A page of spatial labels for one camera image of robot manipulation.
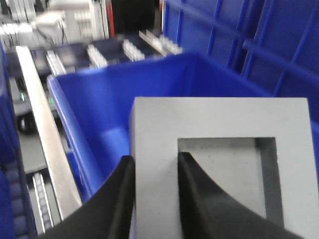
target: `blue plastic bin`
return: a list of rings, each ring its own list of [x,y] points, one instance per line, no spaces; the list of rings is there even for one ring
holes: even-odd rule
[[[307,97],[318,168],[318,2],[165,0],[164,35],[201,56],[50,78],[84,200],[128,153],[135,96]]]
[[[77,184],[84,200],[129,153],[129,114],[136,96],[270,96],[191,53],[50,77],[48,84],[77,163],[73,169],[80,174]]]
[[[7,60],[2,49],[0,54],[0,238],[28,239],[35,236],[35,224],[14,126]]]

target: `metal bracket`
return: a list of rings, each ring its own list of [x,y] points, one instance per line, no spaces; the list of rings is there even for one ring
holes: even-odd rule
[[[46,59],[49,63],[49,67],[51,72],[55,75],[64,75],[66,70],[60,60],[60,57],[54,53],[54,51],[48,51],[46,55]]]
[[[88,45],[88,55],[90,61],[96,68],[108,66],[108,62],[105,57],[100,53],[100,51],[92,44]]]
[[[179,47],[163,35],[158,38],[152,32],[146,30],[145,33],[139,31],[139,36],[162,56],[167,56],[169,54],[177,55],[183,52],[183,48]]]
[[[145,55],[127,39],[123,41],[123,51],[131,61],[141,61],[145,59]]]

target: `gray metal block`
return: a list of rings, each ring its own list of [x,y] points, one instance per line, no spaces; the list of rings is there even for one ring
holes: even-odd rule
[[[226,192],[306,239],[319,235],[310,118],[300,98],[136,98],[139,239],[181,238],[177,153],[189,151]]]

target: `square opening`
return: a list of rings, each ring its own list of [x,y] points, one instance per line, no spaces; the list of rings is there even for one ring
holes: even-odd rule
[[[238,202],[263,218],[284,225],[274,137],[180,138],[178,151],[190,152]]]

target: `metal frame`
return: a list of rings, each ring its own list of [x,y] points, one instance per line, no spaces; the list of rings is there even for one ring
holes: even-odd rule
[[[29,48],[17,46],[16,52],[31,101],[57,206],[63,220],[78,209],[82,201]]]

